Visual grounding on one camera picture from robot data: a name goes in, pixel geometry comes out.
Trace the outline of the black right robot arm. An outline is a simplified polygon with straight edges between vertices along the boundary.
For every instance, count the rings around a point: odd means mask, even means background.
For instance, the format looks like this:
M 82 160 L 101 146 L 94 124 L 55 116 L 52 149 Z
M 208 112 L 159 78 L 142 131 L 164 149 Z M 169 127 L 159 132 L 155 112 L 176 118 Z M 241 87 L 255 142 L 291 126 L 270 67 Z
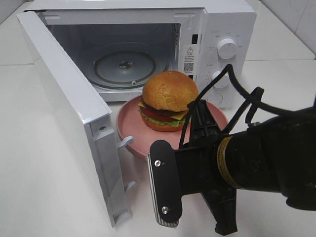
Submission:
M 202 193 L 215 220 L 215 231 L 237 231 L 237 189 L 281 193 L 290 207 L 316 208 L 316 109 L 291 111 L 230 134 L 240 108 L 224 130 L 209 124 L 211 115 L 194 113 L 190 143 L 176 152 L 182 194 Z

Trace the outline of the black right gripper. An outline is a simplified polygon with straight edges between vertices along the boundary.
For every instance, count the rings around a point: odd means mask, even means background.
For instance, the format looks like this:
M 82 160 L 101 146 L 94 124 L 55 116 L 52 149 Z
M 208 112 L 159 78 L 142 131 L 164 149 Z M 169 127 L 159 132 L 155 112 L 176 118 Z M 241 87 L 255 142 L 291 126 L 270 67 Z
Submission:
M 189 142 L 174 151 L 174 197 L 201 193 L 220 235 L 237 232 L 237 190 L 225 158 L 231 138 L 220 134 L 207 102 L 200 100 L 191 117 Z

